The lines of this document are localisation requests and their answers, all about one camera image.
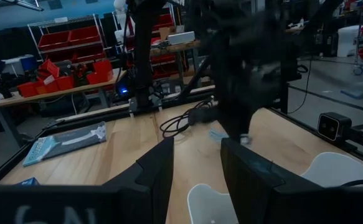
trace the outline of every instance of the black camera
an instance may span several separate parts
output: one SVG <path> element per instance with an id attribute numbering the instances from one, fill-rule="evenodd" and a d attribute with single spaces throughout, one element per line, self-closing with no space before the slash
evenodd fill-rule
<path id="1" fill-rule="evenodd" d="M 331 141 L 344 141 L 344 131 L 351 128 L 351 119 L 328 112 L 319 115 L 317 132 Z"/>

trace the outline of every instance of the wooden tabletop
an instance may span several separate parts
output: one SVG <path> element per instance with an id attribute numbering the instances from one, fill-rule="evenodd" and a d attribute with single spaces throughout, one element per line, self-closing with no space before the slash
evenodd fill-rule
<path id="1" fill-rule="evenodd" d="M 182 43 L 182 44 L 175 44 L 175 45 L 169 45 L 165 49 L 159 49 L 159 48 L 152 48 L 151 49 L 151 56 L 154 55 L 161 55 L 161 54 L 168 54 L 169 52 L 179 52 L 182 50 L 189 50 L 199 47 L 200 40 L 195 40 L 188 43 Z"/>
<path id="2" fill-rule="evenodd" d="M 126 73 L 125 71 L 122 71 L 120 73 L 119 80 L 125 75 L 125 73 Z M 60 96 L 60 95 L 65 95 L 65 94 L 69 94 L 69 93 L 87 91 L 87 90 L 99 88 L 99 87 L 106 86 L 106 85 L 112 85 L 116 82 L 117 76 L 118 76 L 118 69 L 114 69 L 113 78 L 110 81 L 103 82 L 103 83 L 97 83 L 97 84 L 93 84 L 93 85 L 84 85 L 84 86 L 72 88 L 69 90 L 56 91 L 55 93 L 41 94 L 41 95 L 31 96 L 31 97 L 27 97 L 27 98 L 24 98 L 18 92 L 12 92 L 13 97 L 8 98 L 8 99 L 1 99 L 0 106 L 11 106 L 11 105 L 19 104 L 19 103 L 27 103 L 28 101 L 37 101 L 37 100 L 41 100 L 44 98 L 50 98 L 53 96 Z"/>
<path id="3" fill-rule="evenodd" d="M 161 123 L 195 104 L 107 122 L 107 142 L 29 167 L 23 167 L 21 161 L 0 184 L 15 184 L 35 177 L 41 184 L 101 185 L 123 172 L 163 139 L 159 130 Z M 190 223 L 187 194 L 196 184 L 209 184 L 219 192 L 227 192 L 220 143 L 209 137 L 210 128 L 224 131 L 218 122 L 213 122 L 191 127 L 175 137 L 167 223 Z M 302 174 L 322 152 L 346 154 L 266 109 L 255 113 L 250 130 L 253 151 L 295 174 Z"/>

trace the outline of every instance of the blue package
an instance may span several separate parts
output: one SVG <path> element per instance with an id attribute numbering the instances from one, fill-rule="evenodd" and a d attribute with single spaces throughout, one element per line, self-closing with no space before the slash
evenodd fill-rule
<path id="1" fill-rule="evenodd" d="M 24 180 L 22 182 L 19 182 L 16 185 L 22 185 L 22 186 L 33 186 L 33 185 L 40 185 L 39 182 L 36 180 L 36 178 L 32 177 L 27 180 Z"/>

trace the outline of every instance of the concrete floor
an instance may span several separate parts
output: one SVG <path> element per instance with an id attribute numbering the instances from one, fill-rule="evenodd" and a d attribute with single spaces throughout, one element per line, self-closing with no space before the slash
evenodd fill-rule
<path id="1" fill-rule="evenodd" d="M 336 58 L 332 60 L 353 62 L 353 58 Z M 307 61 L 302 63 L 306 66 L 309 65 Z M 353 68 L 354 66 L 348 63 L 313 61 L 308 90 L 363 107 L 363 100 L 355 100 L 340 93 L 341 89 L 344 89 L 353 83 L 363 81 L 363 74 L 361 76 L 355 76 L 352 72 Z M 307 76 L 307 74 L 303 74 L 303 78 L 301 80 L 291 82 L 291 85 L 305 89 Z M 290 89 L 289 111 L 295 110 L 302 103 L 303 99 L 303 92 Z M 100 105 L 95 105 L 90 111 L 100 108 Z M 330 111 L 350 117 L 353 125 L 363 124 L 363 111 L 313 95 L 307 95 L 304 105 L 297 112 L 291 114 L 291 116 L 316 128 L 319 115 Z M 35 136 L 48 122 L 53 120 L 53 118 L 47 119 L 35 116 L 27 119 L 17 128 L 19 132 Z M 14 155 L 17 150 L 16 147 L 10 145 L 9 141 L 6 141 L 6 139 L 6 134 L 0 133 L 0 166 Z"/>

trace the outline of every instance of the white wall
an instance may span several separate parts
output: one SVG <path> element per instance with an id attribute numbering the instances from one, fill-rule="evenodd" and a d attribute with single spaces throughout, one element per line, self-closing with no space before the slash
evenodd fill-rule
<path id="1" fill-rule="evenodd" d="M 50 10 L 47 1 L 40 2 L 42 12 L 33 11 L 20 6 L 0 7 L 0 30 L 12 27 L 24 27 L 30 23 L 52 20 L 58 17 L 86 16 L 115 10 L 113 0 L 98 0 L 96 3 L 86 4 L 85 0 L 61 0 L 62 9 Z"/>

